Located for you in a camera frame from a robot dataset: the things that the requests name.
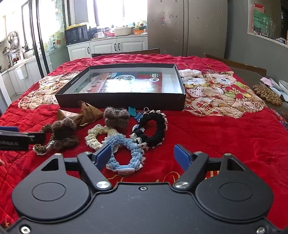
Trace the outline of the brown beaded mat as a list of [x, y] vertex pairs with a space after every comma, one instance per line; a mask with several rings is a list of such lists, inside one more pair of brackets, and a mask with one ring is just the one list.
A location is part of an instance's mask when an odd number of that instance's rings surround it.
[[267, 88], [266, 86], [262, 86], [260, 84], [253, 85], [253, 90], [257, 96], [272, 105], [281, 106], [283, 104], [282, 99], [274, 91]]

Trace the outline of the pink floral cloth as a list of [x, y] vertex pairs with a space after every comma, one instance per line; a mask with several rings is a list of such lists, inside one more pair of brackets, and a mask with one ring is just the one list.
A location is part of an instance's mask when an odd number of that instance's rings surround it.
[[260, 81], [261, 81], [263, 84], [265, 84], [265, 85], [267, 85], [267, 86], [269, 86], [269, 87], [272, 87], [272, 86], [273, 86], [273, 82], [272, 82], [272, 80], [271, 80], [270, 78], [262, 77], [262, 78], [260, 79]]

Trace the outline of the black crochet scrunchie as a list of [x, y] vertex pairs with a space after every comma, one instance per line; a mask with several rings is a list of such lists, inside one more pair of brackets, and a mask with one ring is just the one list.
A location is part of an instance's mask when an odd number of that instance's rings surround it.
[[143, 149], [155, 148], [163, 143], [167, 124], [167, 117], [160, 110], [144, 112], [130, 138]]

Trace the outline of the steel double door refrigerator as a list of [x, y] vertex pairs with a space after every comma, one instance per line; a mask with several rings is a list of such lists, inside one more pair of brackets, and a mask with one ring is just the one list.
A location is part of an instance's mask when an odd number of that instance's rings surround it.
[[161, 54], [224, 58], [228, 1], [148, 1], [148, 47]]

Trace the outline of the black shallow cardboard box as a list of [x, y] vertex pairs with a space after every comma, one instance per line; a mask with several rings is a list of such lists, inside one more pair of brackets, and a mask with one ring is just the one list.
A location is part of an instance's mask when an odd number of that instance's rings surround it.
[[[75, 89], [92, 73], [151, 72], [162, 73], [160, 93], [74, 93]], [[176, 65], [164, 63], [123, 63], [90, 66], [74, 76], [57, 93], [62, 108], [76, 108], [84, 101], [97, 108], [115, 107], [181, 111], [184, 109], [186, 92]]]

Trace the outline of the red quilted bear blanket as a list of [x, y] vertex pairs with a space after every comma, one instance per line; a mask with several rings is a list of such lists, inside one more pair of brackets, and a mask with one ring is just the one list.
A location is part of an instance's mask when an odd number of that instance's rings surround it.
[[[82, 58], [66, 62], [49, 75], [57, 76], [82, 71], [88, 66], [113, 63], [172, 63], [178, 70], [196, 69], [230, 71], [225, 64], [207, 58], [174, 57], [171, 55], [110, 55]], [[17, 126], [21, 132], [38, 132], [53, 123], [59, 106], [40, 105], [36, 109], [18, 107], [14, 101], [1, 116], [1, 126]], [[189, 151], [202, 151], [212, 158], [224, 153], [235, 155], [264, 180], [274, 193], [268, 219], [278, 228], [287, 226], [287, 130], [268, 108], [244, 113], [240, 118], [229, 116], [196, 116], [188, 111], [165, 111], [168, 128], [163, 144], [145, 152], [142, 169], [129, 176], [120, 176], [104, 168], [102, 173], [113, 186], [117, 182], [175, 182], [183, 173], [174, 160], [173, 148], [181, 144]], [[26, 152], [1, 151], [1, 226], [7, 228], [19, 218], [11, 193], [14, 187], [40, 166], [50, 154], [38, 156], [29, 147]]]

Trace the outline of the blue crochet scrunchie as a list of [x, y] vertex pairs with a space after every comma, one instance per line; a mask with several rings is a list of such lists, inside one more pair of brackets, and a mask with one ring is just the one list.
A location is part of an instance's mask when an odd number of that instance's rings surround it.
[[[126, 138], [123, 134], [116, 134], [107, 137], [103, 141], [104, 145], [110, 145], [112, 148], [111, 157], [106, 164], [106, 168], [117, 173], [118, 175], [130, 175], [143, 168], [145, 161], [144, 150], [132, 139]], [[125, 146], [131, 152], [131, 159], [127, 165], [120, 165], [116, 160], [114, 153], [119, 147]]]

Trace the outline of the blue binder clip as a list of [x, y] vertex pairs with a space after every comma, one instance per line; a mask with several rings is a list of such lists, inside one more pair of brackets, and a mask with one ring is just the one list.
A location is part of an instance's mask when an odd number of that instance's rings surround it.
[[128, 113], [139, 123], [140, 119], [143, 117], [144, 111], [137, 111], [135, 108], [128, 107]]

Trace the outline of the cream plastic basin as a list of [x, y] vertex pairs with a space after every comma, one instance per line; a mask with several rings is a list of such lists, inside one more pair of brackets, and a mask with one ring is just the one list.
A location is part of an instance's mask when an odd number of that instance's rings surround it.
[[114, 29], [114, 35], [116, 37], [128, 36], [132, 34], [132, 30], [133, 30], [132, 26], [116, 27]]

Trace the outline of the cream crochet scrunchie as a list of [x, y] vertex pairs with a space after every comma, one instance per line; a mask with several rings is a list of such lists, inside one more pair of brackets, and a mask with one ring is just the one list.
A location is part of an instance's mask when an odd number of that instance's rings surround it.
[[104, 138], [104, 140], [106, 140], [110, 136], [119, 134], [119, 132], [116, 129], [109, 128], [108, 126], [97, 124], [88, 130], [88, 135], [85, 137], [86, 145], [95, 151], [99, 150], [103, 146], [103, 143], [98, 141], [97, 136], [101, 134], [107, 135]]

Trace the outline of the brown wooden chair right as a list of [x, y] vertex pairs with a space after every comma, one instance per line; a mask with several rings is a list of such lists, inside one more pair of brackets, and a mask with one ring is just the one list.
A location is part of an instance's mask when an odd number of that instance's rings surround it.
[[214, 60], [220, 61], [220, 62], [224, 63], [225, 65], [227, 65], [229, 67], [234, 67], [234, 68], [239, 68], [239, 69], [255, 72], [255, 73], [257, 73], [257, 74], [259, 74], [260, 76], [263, 76], [263, 77], [265, 77], [267, 75], [267, 70], [265, 68], [251, 66], [251, 65], [247, 65], [247, 64], [244, 64], [244, 63], [239, 63], [239, 62], [228, 60], [228, 59], [224, 59], [224, 58], [218, 58], [218, 57], [206, 54], [206, 53], [204, 53], [204, 57], [208, 58], [208, 59], [214, 59]]

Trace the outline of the printed booklet in box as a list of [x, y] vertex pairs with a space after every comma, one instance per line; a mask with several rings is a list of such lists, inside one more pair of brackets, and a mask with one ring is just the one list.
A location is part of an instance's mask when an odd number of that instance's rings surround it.
[[162, 73], [92, 73], [74, 93], [160, 93]]

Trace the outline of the brown crochet scrunchie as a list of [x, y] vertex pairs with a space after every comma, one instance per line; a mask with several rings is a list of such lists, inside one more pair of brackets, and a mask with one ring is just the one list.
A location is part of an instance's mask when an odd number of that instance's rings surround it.
[[35, 144], [33, 146], [33, 151], [39, 155], [39, 156], [43, 156], [47, 153], [47, 146], [46, 145], [41, 145], [41, 144]]

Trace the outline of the white kitchen cabinet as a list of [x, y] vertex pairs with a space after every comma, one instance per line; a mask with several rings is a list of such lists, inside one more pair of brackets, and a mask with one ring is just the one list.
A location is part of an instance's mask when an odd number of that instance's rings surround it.
[[124, 53], [148, 49], [148, 35], [91, 39], [67, 46], [70, 60], [91, 58], [92, 54]]

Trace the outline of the orange bowl on counter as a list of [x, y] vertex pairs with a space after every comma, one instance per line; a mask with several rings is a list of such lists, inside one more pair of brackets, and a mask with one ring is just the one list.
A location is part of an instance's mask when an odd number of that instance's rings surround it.
[[133, 30], [133, 33], [134, 33], [135, 35], [140, 35], [140, 34], [142, 34], [142, 33], [144, 33], [144, 32], [145, 32], [144, 30], [136, 30], [136, 29]]

